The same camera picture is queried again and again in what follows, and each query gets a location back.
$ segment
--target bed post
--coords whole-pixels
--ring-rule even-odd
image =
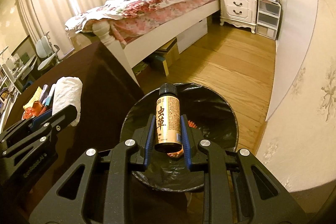
[[[114,55],[114,57],[121,63],[133,80],[139,85],[130,64],[126,58],[120,42],[110,35],[110,24],[106,20],[101,20],[92,25],[93,33],[99,37],[100,41],[107,47],[107,49]]]

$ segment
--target blue gripper pad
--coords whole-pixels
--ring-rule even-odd
[[[154,144],[154,131],[155,131],[155,115],[152,118],[151,126],[149,128],[146,146],[145,146],[145,160],[144,165],[147,169],[149,163],[151,162],[151,156],[153,152],[153,144]]]
[[[30,130],[35,132],[36,130],[40,129],[44,122],[49,119],[53,115],[53,109],[49,109],[40,116],[34,118],[33,123],[30,126]]]
[[[187,166],[188,170],[190,170],[192,161],[191,161],[191,148],[190,148],[190,143],[189,143],[189,138],[188,138],[188,133],[187,133],[187,126],[184,123],[183,116],[181,116],[181,131],[182,131],[182,144],[183,144],[183,152],[184,152],[184,161],[185,165]]]

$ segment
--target white wardrobe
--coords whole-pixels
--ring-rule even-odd
[[[318,0],[281,0],[283,16],[266,120],[281,103],[302,65],[314,30],[317,3]]]

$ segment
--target floral bedspread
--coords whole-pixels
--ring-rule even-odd
[[[117,40],[123,45],[127,45],[135,38],[210,1],[211,0],[188,0],[150,12],[141,17],[109,20],[111,31]]]
[[[65,23],[65,29],[69,37],[72,37],[79,32],[91,32],[96,20],[138,18],[183,1],[186,0],[108,0],[104,6],[70,18]]]

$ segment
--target gold bottle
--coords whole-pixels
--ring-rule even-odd
[[[180,101],[173,84],[160,87],[156,102],[156,144],[155,150],[174,153],[182,149]]]

